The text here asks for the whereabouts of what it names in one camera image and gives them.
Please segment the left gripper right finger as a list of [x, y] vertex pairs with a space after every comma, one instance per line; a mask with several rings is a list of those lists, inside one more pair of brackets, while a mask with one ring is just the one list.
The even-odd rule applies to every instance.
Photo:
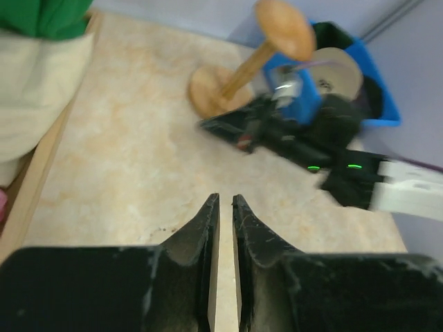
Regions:
[[233, 197], [240, 331], [441, 331], [442, 265], [406, 253], [306, 253]]

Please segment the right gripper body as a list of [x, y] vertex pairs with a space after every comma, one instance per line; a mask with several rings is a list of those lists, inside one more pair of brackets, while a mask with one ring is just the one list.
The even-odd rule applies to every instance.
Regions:
[[311, 122], [303, 125], [284, 119], [276, 102], [260, 95], [202, 120], [199, 127], [248, 154], [264, 147], [293, 163], [333, 163], [360, 131], [360, 111], [338, 95], [326, 95]]

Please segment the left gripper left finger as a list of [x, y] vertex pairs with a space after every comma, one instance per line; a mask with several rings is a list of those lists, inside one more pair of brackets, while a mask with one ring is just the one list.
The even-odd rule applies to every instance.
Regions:
[[27, 247], [1, 264], [2, 331], [212, 331], [219, 195], [157, 245]]

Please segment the wooden hat stand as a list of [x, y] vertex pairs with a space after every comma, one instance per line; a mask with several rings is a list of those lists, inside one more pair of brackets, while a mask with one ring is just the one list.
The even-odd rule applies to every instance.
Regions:
[[188, 83], [188, 97], [203, 119], [218, 116], [247, 104], [252, 95], [246, 85], [276, 52], [305, 62], [316, 50], [316, 37], [306, 16], [286, 1], [257, 1], [255, 18], [265, 40], [236, 70], [205, 64]]

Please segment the beige baseball cap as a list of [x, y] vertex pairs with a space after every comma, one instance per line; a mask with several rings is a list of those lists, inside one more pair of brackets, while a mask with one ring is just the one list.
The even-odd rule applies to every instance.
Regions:
[[322, 48], [313, 53], [312, 60], [315, 64], [309, 72], [320, 95], [332, 93], [356, 99], [363, 74], [350, 55], [338, 48]]

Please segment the wooden clothes rack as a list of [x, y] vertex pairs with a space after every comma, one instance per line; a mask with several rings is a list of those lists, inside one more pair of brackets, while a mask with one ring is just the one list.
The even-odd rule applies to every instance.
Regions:
[[[88, 10], [86, 18], [88, 19], [88, 24], [83, 35], [92, 34], [94, 36], [94, 45], [96, 33], [100, 27], [101, 15], [97, 10]], [[6, 215], [3, 223], [1, 223], [2, 259], [5, 259], [11, 252], [21, 247], [23, 243], [30, 218], [60, 141], [60, 135], [64, 130], [65, 121], [72, 106], [72, 100], [64, 108], [37, 146], [22, 158], [21, 168], [13, 182], [7, 187], [1, 186], [1, 190], [8, 197]]]

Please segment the black baseball cap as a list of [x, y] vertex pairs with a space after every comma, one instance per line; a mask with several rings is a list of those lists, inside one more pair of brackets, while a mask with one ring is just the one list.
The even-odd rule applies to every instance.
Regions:
[[383, 89], [379, 83], [370, 76], [363, 76], [361, 97], [367, 118], [380, 118], [383, 112]]

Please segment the dark green baseball cap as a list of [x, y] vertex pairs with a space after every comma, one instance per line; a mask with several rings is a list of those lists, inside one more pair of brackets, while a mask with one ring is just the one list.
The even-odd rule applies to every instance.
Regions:
[[316, 36], [316, 49], [338, 48], [345, 50], [355, 43], [355, 37], [332, 21], [312, 25]]

